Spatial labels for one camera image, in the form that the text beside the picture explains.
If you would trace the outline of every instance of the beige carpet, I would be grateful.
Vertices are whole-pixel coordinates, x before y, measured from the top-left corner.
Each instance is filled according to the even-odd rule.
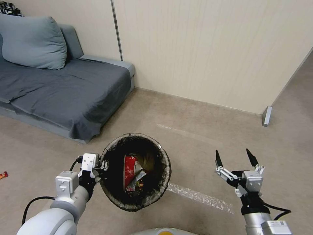
[[[1,234],[18,231],[31,199],[55,195],[55,176],[69,169],[79,154],[100,153],[114,138],[131,132],[161,143],[172,163],[171,182],[232,203],[235,213],[171,192],[139,212],[125,212],[97,185],[78,224],[79,235],[127,235],[165,226],[197,234],[245,234],[240,199],[214,173],[216,149],[229,170],[250,169],[245,148],[266,167],[263,200],[292,210],[284,219],[294,234],[312,234],[312,76],[313,59],[309,57],[274,104],[267,128],[262,127],[259,115],[141,89],[132,92],[101,135],[87,145],[0,117],[0,171],[9,173],[0,180]],[[50,203],[33,203],[28,218]]]

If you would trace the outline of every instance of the trash can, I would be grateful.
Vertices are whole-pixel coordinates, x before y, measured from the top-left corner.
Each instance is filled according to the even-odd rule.
[[[139,172],[145,174],[140,181],[134,182],[140,190],[132,195],[126,192],[129,187],[125,189],[125,172],[129,173],[125,171],[127,159],[135,159],[135,168],[139,167]],[[108,161],[109,165],[105,177],[100,180],[104,193],[112,203],[129,212],[158,201],[171,177],[171,163],[165,150],[156,140],[140,133],[124,134],[113,140],[104,149],[101,160]]]

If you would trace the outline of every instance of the yellow button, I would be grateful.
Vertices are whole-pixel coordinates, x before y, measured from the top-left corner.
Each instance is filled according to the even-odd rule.
[[[162,231],[158,235],[174,235],[170,231]]]

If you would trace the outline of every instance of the sofa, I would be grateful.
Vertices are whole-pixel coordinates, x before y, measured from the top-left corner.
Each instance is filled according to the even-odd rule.
[[[0,35],[0,115],[86,144],[133,90],[135,68],[84,55],[74,27],[59,27],[67,46],[59,70],[6,61]]]

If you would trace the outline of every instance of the wall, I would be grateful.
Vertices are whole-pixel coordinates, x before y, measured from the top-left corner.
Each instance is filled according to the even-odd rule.
[[[73,25],[84,54],[120,59],[110,0],[11,0],[25,16]]]
[[[313,1],[115,0],[136,86],[254,113],[313,46]]]

